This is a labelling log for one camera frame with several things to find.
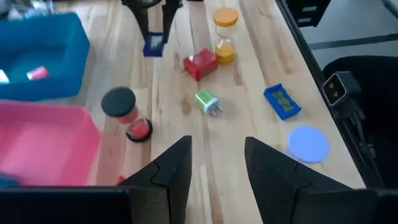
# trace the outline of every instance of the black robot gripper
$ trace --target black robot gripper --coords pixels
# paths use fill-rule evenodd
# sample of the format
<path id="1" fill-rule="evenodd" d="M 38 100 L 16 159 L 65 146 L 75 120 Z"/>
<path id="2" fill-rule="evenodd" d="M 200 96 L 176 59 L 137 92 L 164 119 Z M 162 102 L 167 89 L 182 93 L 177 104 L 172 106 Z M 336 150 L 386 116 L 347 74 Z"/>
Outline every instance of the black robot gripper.
<path id="1" fill-rule="evenodd" d="M 127 6 L 137 19 L 144 40 L 149 34 L 148 8 L 160 3 L 162 0 L 122 0 L 122 4 Z M 182 0 L 166 0 L 162 6 L 163 10 L 163 43 L 169 41 L 170 28 L 173 23 L 177 9 L 182 7 Z"/>

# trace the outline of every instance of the pink plastic bin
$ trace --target pink plastic bin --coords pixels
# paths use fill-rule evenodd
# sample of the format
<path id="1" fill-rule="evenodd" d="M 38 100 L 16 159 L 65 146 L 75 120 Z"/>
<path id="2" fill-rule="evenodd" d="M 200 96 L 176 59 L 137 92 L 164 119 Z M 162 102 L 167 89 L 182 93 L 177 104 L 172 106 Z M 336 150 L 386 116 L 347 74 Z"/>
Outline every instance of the pink plastic bin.
<path id="1" fill-rule="evenodd" d="M 21 185 L 85 185 L 100 139 L 82 107 L 0 101 L 0 171 Z"/>

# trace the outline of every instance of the red cube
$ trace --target red cube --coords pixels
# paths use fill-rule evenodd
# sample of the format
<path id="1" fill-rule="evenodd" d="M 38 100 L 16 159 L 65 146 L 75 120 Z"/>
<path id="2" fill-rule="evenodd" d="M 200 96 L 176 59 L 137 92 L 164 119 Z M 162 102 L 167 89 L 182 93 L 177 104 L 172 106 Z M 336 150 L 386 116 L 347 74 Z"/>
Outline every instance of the red cube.
<path id="1" fill-rule="evenodd" d="M 184 69 L 189 72 L 192 78 L 199 81 L 218 68 L 215 55 L 208 49 L 191 55 L 183 60 Z"/>

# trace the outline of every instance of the blue coaster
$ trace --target blue coaster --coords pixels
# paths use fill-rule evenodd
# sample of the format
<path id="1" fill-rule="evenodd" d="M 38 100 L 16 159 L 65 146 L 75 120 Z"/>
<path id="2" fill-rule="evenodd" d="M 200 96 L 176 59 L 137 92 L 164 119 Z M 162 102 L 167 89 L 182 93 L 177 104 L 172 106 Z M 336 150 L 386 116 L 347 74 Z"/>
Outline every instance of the blue coaster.
<path id="1" fill-rule="evenodd" d="M 287 147 L 300 162 L 314 164 L 322 162 L 329 155 L 326 136 L 311 126 L 298 126 L 289 135 Z"/>
<path id="2" fill-rule="evenodd" d="M 163 56 L 163 33 L 149 32 L 144 45 L 144 57 L 161 57 Z"/>

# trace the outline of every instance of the red sand timer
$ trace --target red sand timer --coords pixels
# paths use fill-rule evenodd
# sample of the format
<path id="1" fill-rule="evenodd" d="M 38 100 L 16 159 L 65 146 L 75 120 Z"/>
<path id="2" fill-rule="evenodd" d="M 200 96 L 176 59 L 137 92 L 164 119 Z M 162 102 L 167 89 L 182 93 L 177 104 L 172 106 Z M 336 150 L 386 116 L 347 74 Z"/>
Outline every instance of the red sand timer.
<path id="1" fill-rule="evenodd" d="M 133 142 L 144 142 L 152 135 L 152 123 L 141 115 L 136 106 L 136 96 L 127 87 L 108 91 L 102 99 L 104 113 L 126 125 L 126 135 Z"/>

